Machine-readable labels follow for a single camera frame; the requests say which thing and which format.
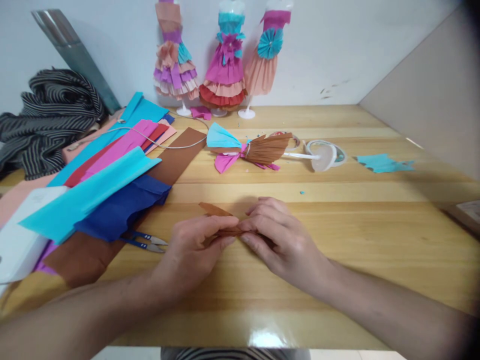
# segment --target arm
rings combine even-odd
[[[1,358],[91,359],[122,333],[196,288],[234,238],[203,243],[236,217],[199,217],[176,224],[167,253],[136,277],[76,289],[0,327]]]
[[[279,200],[261,197],[247,215],[239,228],[265,235],[274,247],[253,233],[241,239],[274,274],[344,313],[408,360],[462,355],[475,322],[471,316],[329,260]]]

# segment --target left hand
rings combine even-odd
[[[235,238],[217,237],[204,243],[219,230],[238,223],[233,216],[201,216],[175,224],[168,250],[151,273],[152,285],[158,287],[160,297],[170,303],[197,288]]]

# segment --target wooden tabletop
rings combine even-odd
[[[308,160],[281,159],[279,172],[239,160],[220,175],[214,156],[204,150],[173,187],[166,205],[157,207],[140,231],[169,239],[172,224],[203,214],[199,202],[218,205],[242,219],[258,196],[272,196],[288,203],[328,257],[473,311],[480,244],[440,209],[480,198],[477,182],[358,106],[255,111],[252,120],[234,113],[217,121],[241,141],[279,130],[304,140],[327,140],[347,152],[348,162],[314,173]],[[204,129],[182,118],[174,126],[179,133],[189,126]],[[375,174],[352,158],[383,153],[397,161],[415,161],[415,171]],[[11,186],[12,179],[0,182],[0,189]],[[138,274],[159,261],[161,255],[127,245],[100,281]],[[66,290],[61,278],[33,273],[3,297],[4,315],[36,309]],[[344,315],[272,275],[240,241],[224,252],[200,288],[114,344],[386,348]]]

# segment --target pink ruffled dress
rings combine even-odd
[[[221,12],[219,41],[213,60],[200,86],[200,101],[209,109],[233,111],[246,96],[242,64],[242,25],[245,16]]]
[[[245,68],[246,90],[249,95],[267,95],[272,91],[277,59],[283,45],[283,29],[290,24],[292,13],[269,10],[263,16],[263,34],[253,56]]]
[[[200,95],[197,70],[182,41],[180,5],[174,0],[159,0],[155,8],[164,41],[158,48],[153,72],[156,91],[177,100],[196,99]]]

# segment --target scissors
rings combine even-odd
[[[164,253],[165,251],[162,250],[159,246],[168,246],[169,244],[168,242],[165,242],[158,237],[148,235],[143,232],[129,231],[127,234],[132,234],[131,238],[121,237],[120,239],[126,242],[127,244],[136,246],[137,248],[151,251],[153,253],[160,253],[160,254]],[[151,244],[135,241],[136,238],[144,238],[146,240],[149,240]]]

